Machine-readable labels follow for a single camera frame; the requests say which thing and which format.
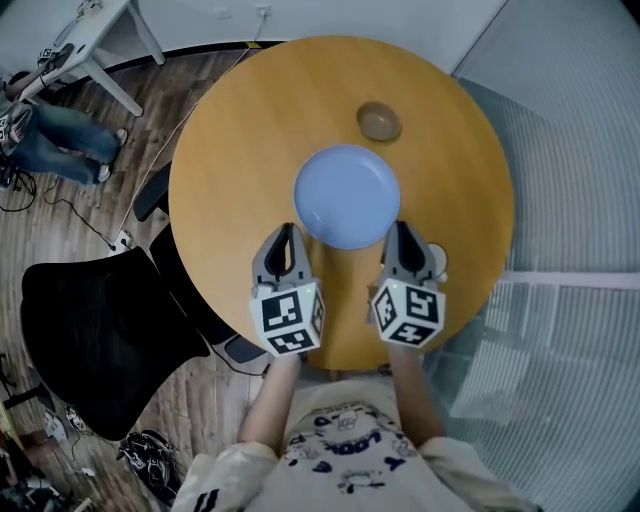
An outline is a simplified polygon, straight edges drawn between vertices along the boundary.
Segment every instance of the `white t-shirt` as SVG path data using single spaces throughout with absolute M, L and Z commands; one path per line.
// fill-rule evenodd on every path
M 236 444 L 198 455 L 173 511 L 535 512 L 497 480 L 468 444 L 434 438 L 414 447 L 398 427 L 393 391 L 337 382 L 296 393 L 283 456 Z
M 7 84 L 0 81 L 0 148 L 9 156 L 24 138 L 32 111 L 30 105 L 7 98 L 6 88 Z

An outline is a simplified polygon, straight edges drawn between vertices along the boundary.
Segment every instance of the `power strip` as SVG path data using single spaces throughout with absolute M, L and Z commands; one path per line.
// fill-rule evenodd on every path
M 115 250 L 109 251 L 109 256 L 116 256 L 118 254 L 122 254 L 124 252 L 130 251 L 135 247 L 133 244 L 133 238 L 131 237 L 131 233 L 121 229 L 118 232 L 118 236 L 114 240 Z

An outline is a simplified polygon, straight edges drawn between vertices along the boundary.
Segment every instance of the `jeans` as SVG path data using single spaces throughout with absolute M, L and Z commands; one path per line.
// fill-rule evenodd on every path
M 83 185 L 98 182 L 101 164 L 110 164 L 119 149 L 118 137 L 89 116 L 53 105 L 34 105 L 24 138 L 11 153 L 21 169 L 52 172 Z M 59 148 L 82 151 L 71 155 Z

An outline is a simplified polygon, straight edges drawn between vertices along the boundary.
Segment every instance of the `white wall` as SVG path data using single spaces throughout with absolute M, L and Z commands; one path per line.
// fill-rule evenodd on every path
M 345 34 L 380 39 L 411 50 L 451 72 L 504 0 L 134 0 L 163 50 L 250 40 L 270 4 L 263 40 Z M 0 65 L 32 69 L 40 50 L 74 16 L 79 0 L 13 0 L 0 15 Z M 232 17 L 218 20 L 214 9 Z M 127 15 L 101 45 L 109 66 L 144 55 Z
M 622 2 L 536 0 L 509 2 L 460 66 L 509 160 L 509 270 L 640 271 L 639 56 Z

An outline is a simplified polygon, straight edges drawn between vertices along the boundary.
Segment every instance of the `printed graphic on shirt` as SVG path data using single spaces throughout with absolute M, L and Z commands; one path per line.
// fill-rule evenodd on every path
M 393 450 L 400 455 L 400 457 L 417 457 L 418 452 L 413 449 L 413 445 L 409 444 L 406 439 L 396 439 L 391 443 Z
M 394 459 L 393 457 L 385 457 L 384 463 L 389 466 L 389 471 L 395 471 L 398 467 L 402 466 L 405 462 L 404 459 Z
M 382 436 L 379 430 L 372 430 L 368 434 L 358 437 L 356 439 L 350 439 L 349 441 L 343 441 L 341 443 L 332 443 L 330 441 L 322 441 L 325 450 L 333 452 L 335 455 L 354 455 L 356 453 L 362 453 L 367 451 L 373 444 L 377 444 L 382 441 Z
M 342 411 L 354 410 L 356 412 L 364 411 L 365 409 L 375 409 L 375 407 L 365 404 L 361 401 L 344 402 L 338 405 L 332 405 L 330 407 L 321 407 L 319 409 L 313 409 L 305 418 L 311 416 L 324 415 L 331 416 L 332 414 L 340 413 Z
M 333 423 L 340 432 L 343 430 L 353 430 L 357 422 L 358 412 L 355 410 L 348 410 L 341 412 L 340 414 L 334 414 L 329 418 L 326 416 L 317 416 L 313 420 L 313 424 L 316 427 L 326 427 Z
M 206 492 L 198 496 L 194 512 L 212 511 L 216 506 L 216 501 L 218 501 L 218 492 L 219 489 L 214 489 L 211 492 Z
M 321 460 L 311 471 L 315 471 L 316 473 L 331 473 L 333 471 L 333 467 L 328 462 Z
M 353 494 L 360 489 L 376 489 L 384 487 L 380 481 L 382 471 L 345 471 L 340 475 L 338 489 L 344 494 Z
M 365 411 L 365 414 L 371 416 L 382 430 L 386 432 L 400 432 L 398 424 L 375 407 L 369 407 L 368 410 Z
M 345 411 L 336 418 L 336 427 L 338 430 L 353 430 L 358 422 L 358 413 L 356 411 Z
M 311 437 L 324 437 L 324 430 L 305 430 L 298 432 L 289 441 L 289 446 L 295 446 L 297 444 L 304 444 L 307 439 Z
M 289 466 L 295 466 L 301 460 L 314 460 L 320 454 L 313 448 L 306 446 L 292 446 L 285 452 L 284 458 L 289 461 Z

